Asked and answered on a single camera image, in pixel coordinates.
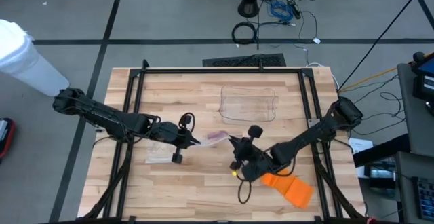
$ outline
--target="white bucket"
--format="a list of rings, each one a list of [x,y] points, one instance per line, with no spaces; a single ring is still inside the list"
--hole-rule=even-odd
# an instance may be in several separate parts
[[[6,20],[0,20],[0,71],[48,96],[69,87],[69,81],[38,53],[32,37]]]

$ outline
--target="orange object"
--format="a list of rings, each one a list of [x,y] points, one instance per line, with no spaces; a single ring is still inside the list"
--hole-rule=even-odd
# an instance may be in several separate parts
[[[286,169],[279,172],[279,174],[288,173]],[[294,175],[276,176],[267,173],[260,180],[264,185],[276,188],[287,201],[300,208],[307,207],[313,194],[313,187],[307,185]]]

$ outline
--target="black keyboard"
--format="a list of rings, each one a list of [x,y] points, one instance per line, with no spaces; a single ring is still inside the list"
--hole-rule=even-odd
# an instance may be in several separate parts
[[[418,216],[434,221],[434,179],[412,177]]]
[[[285,67],[283,54],[264,54],[256,56],[240,56],[231,58],[211,58],[202,60],[204,67]]]

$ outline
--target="concrete floor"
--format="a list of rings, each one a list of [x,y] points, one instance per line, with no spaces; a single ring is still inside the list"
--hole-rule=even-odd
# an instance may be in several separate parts
[[[259,50],[255,45],[210,44],[230,43],[232,28],[245,20],[236,10],[239,0],[120,0],[112,27],[108,19],[114,1],[0,0],[0,18],[17,22],[27,30],[35,38],[39,52],[69,79],[72,87],[94,91],[94,99],[99,101],[104,99],[113,67],[139,67],[144,58],[152,67],[199,67],[204,58],[284,53],[288,66],[305,65],[305,53],[290,44],[274,48],[264,43]],[[342,83],[406,1],[300,3],[302,10],[309,10],[317,17],[318,38],[323,40],[320,45],[304,45],[309,50],[309,62],[331,66]],[[433,13],[434,0],[425,3]],[[309,15],[305,18],[302,38],[311,38],[315,32],[313,19]],[[261,12],[260,21],[267,20],[274,19]],[[295,27],[264,27],[260,37],[297,38],[301,21],[294,20],[294,23]],[[414,52],[432,52],[433,24],[421,4],[414,0],[348,84],[407,62]],[[240,35],[247,37],[249,33],[241,31]],[[139,39],[144,44],[127,45],[128,39]],[[374,81],[384,81],[393,75]],[[78,117],[54,112],[52,98],[7,75],[0,74],[0,84],[0,117],[10,117],[18,124],[14,144],[0,165],[0,219],[2,223],[47,222]],[[359,89],[345,96],[358,99],[368,91],[369,88]],[[401,96],[397,81],[381,91]],[[365,115],[380,111],[393,113],[397,109],[393,102],[382,100],[378,92],[357,105]],[[369,132],[393,122],[395,118],[379,117],[363,123],[358,130]],[[353,136],[378,144],[405,132],[406,125],[402,123],[369,136]],[[77,215],[94,139],[94,129],[86,126],[82,139],[77,141],[80,143],[77,160],[60,220],[71,220]],[[362,189],[369,215],[379,218],[396,210],[393,201],[379,198],[367,187]],[[396,220],[397,215],[387,219]]]

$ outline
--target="wooden tabletop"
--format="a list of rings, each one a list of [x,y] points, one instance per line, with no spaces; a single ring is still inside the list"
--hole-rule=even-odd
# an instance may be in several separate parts
[[[129,72],[127,68],[113,69],[105,104],[122,109]],[[337,100],[332,74],[328,67],[315,67],[313,72],[324,115],[330,104]],[[130,108],[134,104],[134,87]],[[163,121],[177,124],[186,112],[196,117],[193,136],[200,141],[209,133],[222,130],[233,136],[246,135],[249,126],[257,124],[264,132],[254,144],[265,149],[288,141],[307,129],[296,74],[145,75],[140,113],[158,115]],[[107,135],[100,133],[97,139],[104,136]],[[347,141],[344,133],[339,133],[338,139]],[[114,150],[115,142],[110,139],[95,145],[79,217],[86,214],[104,193],[109,183]],[[181,165],[156,163],[156,160],[171,157],[173,152],[173,146],[153,141],[142,140],[134,145],[124,219],[134,215],[138,220],[160,221],[312,221],[315,215],[322,215],[310,147],[299,151],[294,171],[296,176],[315,187],[307,209],[292,206],[275,189],[261,185],[260,181],[252,183],[252,196],[248,203],[240,204],[237,199],[239,180],[231,175],[229,169],[233,161],[233,147],[228,140],[209,147],[189,147],[182,151],[184,159]],[[363,214],[365,206],[351,150],[340,143],[332,143],[330,154],[338,186]],[[330,190],[325,186],[333,216]],[[247,189],[242,189],[242,197]],[[115,194],[113,206],[117,197],[118,193]]]

